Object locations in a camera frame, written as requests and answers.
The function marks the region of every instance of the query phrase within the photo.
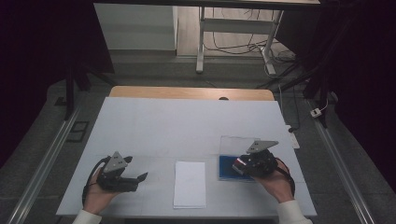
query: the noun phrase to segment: white table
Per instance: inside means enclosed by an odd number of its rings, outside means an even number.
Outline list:
[[[123,177],[148,172],[148,178],[136,192],[116,197],[104,216],[276,217],[276,200],[259,184],[218,180],[224,135],[278,141],[270,150],[289,166],[303,214],[317,214],[277,102],[108,97],[57,215],[78,213],[92,167],[117,150],[134,157]],[[207,208],[173,208],[176,161],[205,162]]]

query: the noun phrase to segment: white panel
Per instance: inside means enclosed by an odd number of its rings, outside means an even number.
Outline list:
[[[94,6],[109,49],[176,49],[173,7]]]
[[[277,102],[115,97],[105,99],[57,214],[78,212],[80,193],[92,167],[117,150],[124,157],[134,157],[123,176],[137,177],[148,172],[148,178],[137,192],[123,193],[113,200],[104,215],[276,216],[276,200],[259,184],[218,180],[223,135],[278,141],[270,150],[289,166],[304,215],[316,214]],[[207,208],[173,209],[176,161],[205,162]]]

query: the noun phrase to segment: power strip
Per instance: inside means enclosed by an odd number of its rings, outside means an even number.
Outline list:
[[[311,110],[311,116],[312,116],[313,118],[317,118],[317,117],[319,117],[320,115],[321,115],[321,112],[320,112],[319,108],[316,108],[316,109],[314,109],[314,110]]]

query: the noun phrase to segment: white paper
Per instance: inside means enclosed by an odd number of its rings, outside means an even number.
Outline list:
[[[206,208],[204,162],[176,162],[174,208]]]

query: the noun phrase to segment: white sleeve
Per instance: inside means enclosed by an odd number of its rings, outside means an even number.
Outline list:
[[[91,214],[81,209],[79,210],[73,224],[98,224],[100,220],[102,220],[102,217]]]
[[[312,224],[311,220],[303,216],[300,206],[295,200],[280,203],[277,206],[277,215],[279,224]]]

